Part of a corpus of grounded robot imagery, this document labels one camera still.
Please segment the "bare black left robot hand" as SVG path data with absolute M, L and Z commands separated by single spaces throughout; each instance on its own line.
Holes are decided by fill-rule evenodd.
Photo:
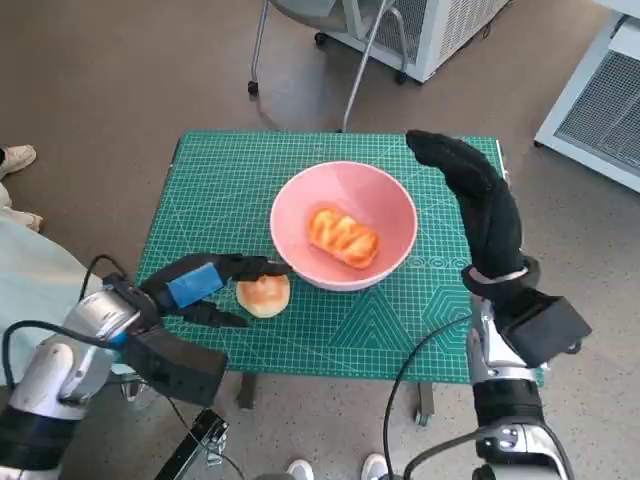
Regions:
M 162 317 L 176 315 L 188 323 L 213 328 L 246 328 L 246 319 L 219 310 L 207 298 L 230 280 L 256 281 L 262 276 L 290 272 L 289 265 L 264 256 L 194 253 L 150 275 L 140 284 L 140 290 L 153 300 Z

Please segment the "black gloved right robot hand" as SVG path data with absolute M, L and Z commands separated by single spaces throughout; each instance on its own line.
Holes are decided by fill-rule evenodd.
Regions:
M 421 165 L 441 171 L 455 195 L 476 271 L 496 279 L 522 270 L 519 211 L 485 155 L 462 140 L 422 130 L 408 131 L 406 143 Z

